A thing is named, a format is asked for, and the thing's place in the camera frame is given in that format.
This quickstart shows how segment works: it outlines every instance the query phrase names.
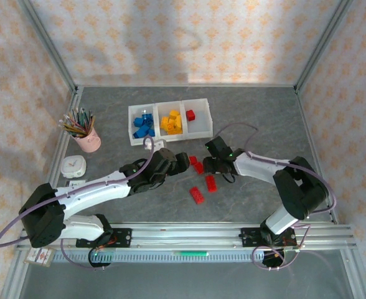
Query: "mounting plate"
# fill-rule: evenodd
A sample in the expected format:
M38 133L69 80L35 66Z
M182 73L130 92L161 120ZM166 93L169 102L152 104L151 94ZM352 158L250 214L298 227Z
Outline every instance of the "mounting plate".
M107 245L108 248L128 248L131 246L132 229L116 229L113 228L112 237L116 237L117 241L114 244ZM86 239L78 239L75 244L77 248L94 248L96 246L94 241Z
M239 235L243 242L243 247L257 247L261 245L268 245L262 239L260 230L261 229L259 227L243 227L241 229L241 234ZM286 229L280 235L279 239L273 244L273 246L298 246L294 229L290 227Z

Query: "red lego brick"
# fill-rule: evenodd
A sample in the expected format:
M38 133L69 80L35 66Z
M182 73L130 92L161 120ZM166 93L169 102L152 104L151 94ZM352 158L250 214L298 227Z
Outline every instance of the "red lego brick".
M197 187L191 188L190 194L193 197L196 204L202 204L205 201L202 193L198 190Z
M188 110L185 112L185 115L187 117L187 121L195 120L195 114L193 110Z
M195 165L198 163L196 156L189 156L190 159L190 165Z
M204 166L202 165L201 162L197 162L194 165L195 170L197 171L198 174L203 174L204 173Z
M207 182L208 192L212 193L218 191L214 176L206 176L205 180Z

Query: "gray tabletop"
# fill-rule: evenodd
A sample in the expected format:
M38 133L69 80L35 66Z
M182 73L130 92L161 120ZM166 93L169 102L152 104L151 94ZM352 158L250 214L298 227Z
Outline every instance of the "gray tabletop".
M250 145L252 152L277 159L305 157L314 161L292 88L251 87L86 87L80 106L93 110L95 128L102 144L98 151L84 153L70 140L66 156L81 154L87 161L87 181L118 170L122 165L146 158L149 151L131 146L128 136L128 106L207 98L213 119L213 132L237 121L255 125L260 132ZM222 133L227 145L243 147L251 131L234 126ZM167 144L174 153L185 151L199 159L209 156L204 144L208 139L185 140ZM249 177L237 177L229 184L215 176L218 191L208 193L205 176L190 168L170 177L159 188L142 194L116 199L91 207L82 215L104 214L110 222L121 221L232 221L260 223L281 204L278 192L271 184ZM65 186L60 176L58 186ZM205 202L197 205L189 189L197 186ZM329 215L311 216L311 221L329 221Z

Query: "gray surface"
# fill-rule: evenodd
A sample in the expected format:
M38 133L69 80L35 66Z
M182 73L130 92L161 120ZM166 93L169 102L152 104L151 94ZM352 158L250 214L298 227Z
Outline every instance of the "gray surface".
M260 129L250 146L252 152L279 159L313 158L301 114L292 88L253 87L87 87L80 106L93 110L95 128L102 144L98 151L86 154L70 140L66 156L81 154L87 161L87 181L119 169L122 165L147 157L149 151L131 146L128 136L128 106L208 98L213 132L235 121L245 121ZM233 149L242 147L252 133L244 126L234 126L222 133ZM204 144L208 139L170 142L175 153L186 151L200 160L208 156ZM218 192L209 194L204 176L190 168L168 178L160 188L99 204L83 215L104 214L110 222L120 221L235 221L260 223L281 204L274 186L253 178L239 177L229 184L216 177ZM61 177L59 186L65 186ZM189 189L197 186L205 196L196 205ZM329 221L329 215L311 216L311 221Z
M67 263L29 265L21 299L353 298L338 250L301 252L279 272L249 263L119 264L91 272Z

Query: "robotic arm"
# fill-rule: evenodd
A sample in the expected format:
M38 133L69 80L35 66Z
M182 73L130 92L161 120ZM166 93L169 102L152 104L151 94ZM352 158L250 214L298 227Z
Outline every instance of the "robotic arm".
M298 220L305 219L327 196L327 190L319 180L279 164L291 163L312 170L304 158L288 161L254 154L248 156L242 149L232 151L221 137L209 141L206 147L211 154L204 159L206 173L251 176L277 187L283 205L261 224L261 239L265 245L278 245L281 234ZM183 173L189 167L186 153L174 155L170 150L161 148L154 152L142 173L125 180L139 171L144 162L146 159L137 160L104 178L75 187L54 190L49 183L40 185L19 211L20 214L42 201L59 196L61 199L32 211L22 219L31 245L43 247L59 238L85 239L103 245L113 234L105 216L85 217L76 213L105 201L148 191L162 184L166 176Z

